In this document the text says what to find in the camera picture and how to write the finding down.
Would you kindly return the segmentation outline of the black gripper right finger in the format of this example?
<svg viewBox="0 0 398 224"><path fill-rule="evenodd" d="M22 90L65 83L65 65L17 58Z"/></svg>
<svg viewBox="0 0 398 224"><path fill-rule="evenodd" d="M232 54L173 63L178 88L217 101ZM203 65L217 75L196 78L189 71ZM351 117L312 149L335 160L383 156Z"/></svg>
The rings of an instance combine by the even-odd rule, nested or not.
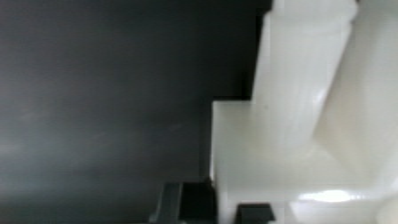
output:
<svg viewBox="0 0 398 224"><path fill-rule="evenodd" d="M276 220L269 203L241 204L237 211L237 224L269 224Z"/></svg>

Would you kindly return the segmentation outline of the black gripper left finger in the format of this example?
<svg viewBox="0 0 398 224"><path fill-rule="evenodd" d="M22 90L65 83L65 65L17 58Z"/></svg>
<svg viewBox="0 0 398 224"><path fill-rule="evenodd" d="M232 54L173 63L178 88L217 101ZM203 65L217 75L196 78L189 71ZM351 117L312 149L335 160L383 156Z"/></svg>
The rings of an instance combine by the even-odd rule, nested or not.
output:
<svg viewBox="0 0 398 224"><path fill-rule="evenodd" d="M164 185L152 224L217 224L217 199L212 183Z"/></svg>

